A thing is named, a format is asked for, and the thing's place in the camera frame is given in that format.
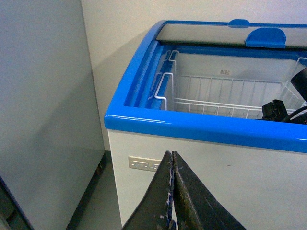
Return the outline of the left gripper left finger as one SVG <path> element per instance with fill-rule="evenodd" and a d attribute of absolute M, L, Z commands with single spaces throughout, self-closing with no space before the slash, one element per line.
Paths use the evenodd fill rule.
<path fill-rule="evenodd" d="M 144 197 L 124 224 L 124 230 L 175 230 L 172 218 L 174 160 L 166 151 Z"/>

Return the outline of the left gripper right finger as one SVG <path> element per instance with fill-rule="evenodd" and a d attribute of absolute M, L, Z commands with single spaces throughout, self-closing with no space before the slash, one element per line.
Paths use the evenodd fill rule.
<path fill-rule="evenodd" d="M 202 183 L 180 154 L 174 162 L 174 204 L 179 230 L 244 230 Z"/>

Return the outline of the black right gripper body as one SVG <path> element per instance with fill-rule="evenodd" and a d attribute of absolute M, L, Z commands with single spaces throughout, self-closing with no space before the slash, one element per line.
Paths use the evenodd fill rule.
<path fill-rule="evenodd" d="M 274 99 L 261 107 L 261 120 L 283 120 L 289 116 L 284 102 L 282 100 Z"/>

